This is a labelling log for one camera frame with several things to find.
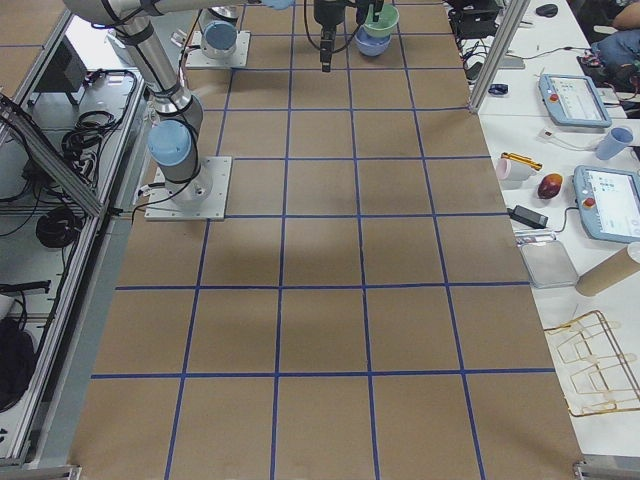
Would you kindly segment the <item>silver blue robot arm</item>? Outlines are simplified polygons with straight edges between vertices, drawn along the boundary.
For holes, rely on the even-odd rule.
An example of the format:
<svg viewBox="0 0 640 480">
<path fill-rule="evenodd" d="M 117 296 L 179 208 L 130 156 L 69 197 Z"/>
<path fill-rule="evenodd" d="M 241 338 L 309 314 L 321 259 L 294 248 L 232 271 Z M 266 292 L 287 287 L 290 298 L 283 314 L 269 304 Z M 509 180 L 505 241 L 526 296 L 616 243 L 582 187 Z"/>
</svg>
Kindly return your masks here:
<svg viewBox="0 0 640 480">
<path fill-rule="evenodd" d="M 112 29 L 139 69 L 161 118 L 148 137 L 148 150 L 165 179 L 171 199 L 206 197 L 197 142 L 203 108 L 181 79 L 154 29 L 152 19 L 169 13 L 237 6 L 237 1 L 67 1 L 71 13 L 96 29 Z"/>
</svg>

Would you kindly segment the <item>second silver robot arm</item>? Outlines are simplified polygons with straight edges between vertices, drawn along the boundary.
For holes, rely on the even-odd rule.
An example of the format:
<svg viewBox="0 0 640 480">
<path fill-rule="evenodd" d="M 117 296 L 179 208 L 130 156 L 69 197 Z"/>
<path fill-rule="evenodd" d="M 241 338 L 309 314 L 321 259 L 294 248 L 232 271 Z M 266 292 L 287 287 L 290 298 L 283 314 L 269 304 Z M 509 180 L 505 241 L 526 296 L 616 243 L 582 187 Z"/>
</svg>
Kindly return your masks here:
<svg viewBox="0 0 640 480">
<path fill-rule="evenodd" d="M 238 11 L 235 6 L 203 9 L 198 18 L 200 46 L 208 58 L 230 56 L 236 49 Z"/>
</svg>

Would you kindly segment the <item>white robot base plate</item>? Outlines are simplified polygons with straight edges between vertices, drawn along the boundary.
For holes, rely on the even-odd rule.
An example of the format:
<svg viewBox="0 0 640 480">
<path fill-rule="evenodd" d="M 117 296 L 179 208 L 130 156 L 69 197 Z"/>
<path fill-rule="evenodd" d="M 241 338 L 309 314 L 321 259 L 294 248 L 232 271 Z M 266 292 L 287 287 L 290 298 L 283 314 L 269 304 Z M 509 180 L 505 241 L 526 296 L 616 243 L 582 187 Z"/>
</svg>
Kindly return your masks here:
<svg viewBox="0 0 640 480">
<path fill-rule="evenodd" d="M 159 167 L 154 181 L 164 183 L 150 193 L 150 207 L 144 217 L 148 221 L 195 221 L 225 219 L 233 158 L 206 156 L 200 158 L 200 172 L 184 190 L 166 182 Z"/>
</svg>

